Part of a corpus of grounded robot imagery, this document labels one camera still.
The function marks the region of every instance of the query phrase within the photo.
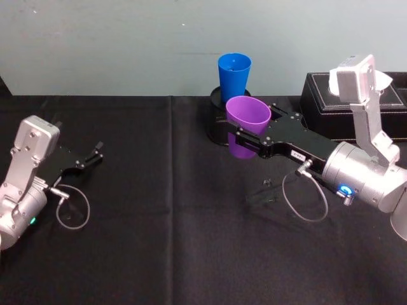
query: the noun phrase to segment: table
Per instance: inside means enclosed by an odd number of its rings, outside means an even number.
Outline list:
[[[262,97],[286,109],[297,98]],[[389,215],[326,192],[329,217],[293,217],[279,184],[297,164],[233,158],[206,137],[208,97],[0,97],[0,172],[21,119],[62,121],[62,144],[105,160],[79,185],[90,222],[70,232],[57,199],[2,253],[1,304],[407,304],[407,243]],[[402,145],[402,164],[407,149]],[[272,186],[263,185],[270,180]],[[307,216],[305,180],[287,185]],[[268,201],[253,200],[259,190]]]

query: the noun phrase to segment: cup rim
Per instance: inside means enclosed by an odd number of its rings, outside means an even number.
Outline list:
[[[222,66],[219,64],[219,61],[220,61],[223,57],[225,57],[225,56],[227,56],[227,55],[240,55],[240,56],[243,56],[243,57],[245,57],[245,58],[247,58],[247,59],[249,60],[249,63],[250,63],[250,64],[249,64],[246,68],[241,69],[241,70],[233,70],[233,72],[242,72],[242,71],[245,71],[245,70],[250,69],[250,67],[252,66],[252,60],[251,60],[251,58],[250,58],[249,56],[247,56],[246,54],[243,54],[243,53],[233,52],[233,53],[226,53],[226,54],[223,54],[223,55],[221,55],[221,56],[218,58],[218,60],[217,60],[217,66],[218,66],[219,68],[221,68],[222,70],[227,71],[227,69],[225,69],[224,67],[222,67]]]
[[[253,123],[253,122],[245,121],[244,119],[240,119],[240,118],[236,117],[234,114],[232,114],[232,113],[229,111],[229,108],[228,108],[228,105],[230,105],[229,102],[230,102],[230,101],[233,101],[233,100],[235,100],[235,99],[238,99],[238,98],[242,98],[242,97],[244,97],[244,98],[246,98],[246,99],[248,99],[248,100],[255,100],[256,102],[259,102],[261,105],[263,105],[263,106],[265,107],[265,109],[267,109],[267,113],[268,113],[267,119],[265,119],[265,120],[262,121],[262,122]],[[246,96],[246,95],[238,95],[238,96],[236,96],[236,97],[230,98],[230,99],[226,102],[226,111],[227,111],[227,113],[228,113],[230,116],[232,116],[234,119],[237,119],[237,120],[239,120],[239,121],[241,121],[241,122],[243,122],[243,123],[250,124],[250,125],[263,125],[263,124],[269,122],[269,120],[272,118],[272,111],[271,111],[270,108],[266,105],[266,103],[264,103],[262,100],[259,100],[258,98],[255,98],[255,97],[248,97],[248,96]]]

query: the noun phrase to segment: cable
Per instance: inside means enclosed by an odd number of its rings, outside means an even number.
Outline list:
[[[290,173],[288,173],[286,176],[284,176],[284,179],[282,179],[282,185],[281,185],[282,186],[282,194],[283,194],[284,199],[286,200],[288,206],[295,213],[295,215],[297,215],[303,221],[307,221],[307,222],[320,222],[320,221],[323,221],[326,218],[326,216],[328,215],[328,201],[327,201],[327,199],[325,197],[324,191],[321,189],[318,182],[312,176],[310,176],[310,177],[306,176],[308,179],[310,179],[315,184],[315,186],[317,187],[319,193],[321,194],[322,199],[324,200],[325,213],[324,213],[324,215],[322,217],[320,217],[318,219],[308,219],[308,218],[305,218],[304,216],[302,216],[300,213],[298,213],[297,210],[292,206],[292,204],[290,203],[290,201],[287,198],[286,190],[284,189],[284,184],[286,183],[286,178],[287,178],[287,176],[289,174]]]
[[[90,218],[90,204],[89,204],[88,198],[86,197],[85,194],[83,194],[83,192],[82,192],[80,189],[77,189],[76,187],[70,186],[70,185],[68,185],[68,184],[58,184],[58,186],[67,187],[67,188],[69,188],[69,189],[73,189],[74,191],[77,191],[78,193],[80,193],[80,195],[82,195],[82,197],[85,199],[86,206],[87,206],[87,209],[88,209],[88,213],[87,213],[87,216],[86,216],[86,219],[85,219],[84,223],[82,223],[80,226],[77,226],[77,227],[70,227],[70,226],[67,226],[66,224],[64,224],[64,223],[62,222],[62,220],[60,219],[60,217],[59,217],[59,210],[60,210],[60,207],[61,207],[62,204],[65,202],[64,200],[61,200],[61,201],[59,202],[59,204],[58,204],[57,211],[55,212],[56,215],[57,215],[57,220],[58,220],[58,222],[60,223],[61,226],[63,226],[63,227],[66,228],[66,229],[69,229],[69,230],[79,230],[79,229],[82,229],[83,227],[86,226],[86,224],[88,223],[89,218]]]

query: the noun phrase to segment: black leather box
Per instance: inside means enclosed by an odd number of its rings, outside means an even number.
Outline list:
[[[383,130],[395,142],[407,140],[407,72],[386,72],[393,82],[380,96]],[[332,140],[355,141],[349,105],[329,91],[329,73],[308,73],[300,100],[306,126]]]

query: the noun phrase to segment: white label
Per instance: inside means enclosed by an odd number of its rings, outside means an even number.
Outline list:
[[[299,152],[296,152],[296,151],[291,151],[291,156],[293,156],[296,159],[301,160],[302,162],[304,162],[306,159],[306,157],[303,154],[300,154]]]

